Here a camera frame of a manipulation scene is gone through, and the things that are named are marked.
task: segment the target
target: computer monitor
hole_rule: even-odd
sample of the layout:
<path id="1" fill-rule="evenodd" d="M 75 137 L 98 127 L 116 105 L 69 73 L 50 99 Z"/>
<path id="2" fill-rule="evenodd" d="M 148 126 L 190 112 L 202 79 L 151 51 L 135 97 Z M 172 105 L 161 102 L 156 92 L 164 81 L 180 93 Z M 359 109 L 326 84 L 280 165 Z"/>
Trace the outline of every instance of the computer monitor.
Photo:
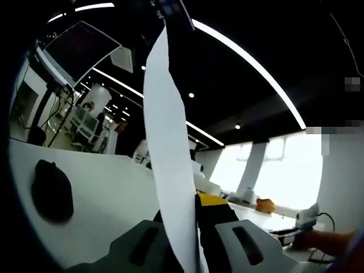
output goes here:
<path id="1" fill-rule="evenodd" d="M 85 114 L 86 114 L 86 110 L 85 109 L 83 109 L 83 108 L 77 108 L 76 109 L 76 114 L 75 114 L 75 116 L 79 119 L 79 120 L 83 120 L 84 119 L 84 117 L 85 117 Z"/>
<path id="2" fill-rule="evenodd" d="M 98 120 L 94 117 L 92 117 L 91 115 L 88 115 L 86 117 L 86 120 L 85 120 L 85 127 L 89 130 L 91 130 L 92 132 L 95 131 L 96 129 L 96 126 L 98 124 Z"/>

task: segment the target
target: black mouse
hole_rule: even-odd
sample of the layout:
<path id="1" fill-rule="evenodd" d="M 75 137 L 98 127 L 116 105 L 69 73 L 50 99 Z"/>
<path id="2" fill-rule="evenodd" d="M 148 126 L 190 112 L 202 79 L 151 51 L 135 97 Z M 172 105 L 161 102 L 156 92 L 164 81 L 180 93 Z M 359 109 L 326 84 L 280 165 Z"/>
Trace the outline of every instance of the black mouse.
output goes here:
<path id="1" fill-rule="evenodd" d="M 50 163 L 43 159 L 38 161 L 31 195 L 36 210 L 45 220 L 64 223 L 72 217 L 71 183 L 54 162 Z"/>

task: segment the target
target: white paper sheet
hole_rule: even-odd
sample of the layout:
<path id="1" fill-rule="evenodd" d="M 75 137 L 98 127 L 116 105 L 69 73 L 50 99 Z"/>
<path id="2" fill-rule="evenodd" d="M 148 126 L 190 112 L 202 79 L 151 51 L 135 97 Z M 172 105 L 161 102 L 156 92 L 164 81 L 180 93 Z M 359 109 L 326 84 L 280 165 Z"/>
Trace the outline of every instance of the white paper sheet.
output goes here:
<path id="1" fill-rule="evenodd" d="M 168 65 L 164 28 L 147 59 L 144 122 L 164 227 L 176 258 L 190 273 L 197 265 L 196 190 L 184 105 Z"/>

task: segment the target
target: black ceiling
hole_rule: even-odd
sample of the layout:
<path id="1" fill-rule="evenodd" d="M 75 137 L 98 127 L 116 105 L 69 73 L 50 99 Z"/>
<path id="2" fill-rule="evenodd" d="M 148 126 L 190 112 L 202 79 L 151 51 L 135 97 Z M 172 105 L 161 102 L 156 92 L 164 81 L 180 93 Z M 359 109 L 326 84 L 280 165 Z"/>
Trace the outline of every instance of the black ceiling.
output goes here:
<path id="1" fill-rule="evenodd" d="M 335 16 L 364 70 L 364 29 L 359 7 L 350 1 L 328 6 L 324 1 L 212 2 L 185 0 L 191 16 L 224 34 L 262 64 L 286 91 L 306 125 L 341 126 L 344 119 L 362 119 L 362 92 L 344 92 L 344 77 L 358 77 L 353 58 L 331 18 Z M 76 6 L 100 1 L 78 0 Z M 116 8 L 65 16 L 47 25 L 58 34 L 84 20 L 133 51 L 134 73 L 106 59 L 97 68 L 142 92 L 141 66 L 163 27 L 142 1 L 114 2 Z M 244 59 L 215 38 L 196 30 L 170 46 L 170 72 L 185 103 L 186 118 L 225 144 L 269 138 L 300 130 L 300 126 L 270 84 Z M 92 83 L 104 83 L 142 105 L 142 99 L 97 72 Z M 123 116 L 142 118 L 142 109 L 113 94 L 110 105 Z M 242 128 L 234 125 L 240 122 Z M 210 148 L 218 145 L 188 129 Z"/>

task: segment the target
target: bright window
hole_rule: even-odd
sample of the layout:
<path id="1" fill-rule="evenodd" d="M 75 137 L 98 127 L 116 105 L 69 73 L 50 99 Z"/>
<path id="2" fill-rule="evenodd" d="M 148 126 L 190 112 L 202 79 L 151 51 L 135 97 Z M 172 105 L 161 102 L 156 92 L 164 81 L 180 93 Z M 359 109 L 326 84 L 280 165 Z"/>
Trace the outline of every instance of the bright window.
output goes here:
<path id="1" fill-rule="evenodd" d="M 307 209 L 317 200 L 321 174 L 321 135 L 283 136 L 267 145 L 254 191 L 279 206 Z"/>
<path id="2" fill-rule="evenodd" d="M 210 181 L 219 185 L 224 191 L 235 192 L 244 174 L 251 146 L 252 143 L 245 143 L 223 149 Z"/>

